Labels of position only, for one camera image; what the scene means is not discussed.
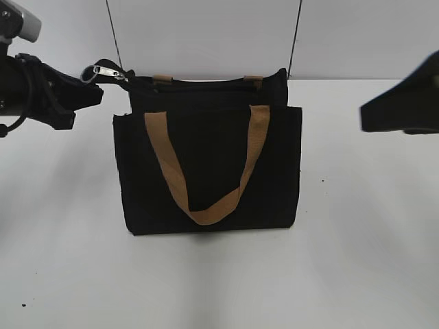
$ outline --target bag strap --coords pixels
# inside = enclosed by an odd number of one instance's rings
[[[241,199],[252,175],[267,137],[270,123],[269,106],[250,106],[248,123],[247,159],[238,188],[225,195],[215,204],[201,211],[190,211],[185,176],[167,130],[167,113],[145,113],[145,125],[152,147],[158,158],[163,176],[177,205],[197,224],[211,225],[232,213]]]

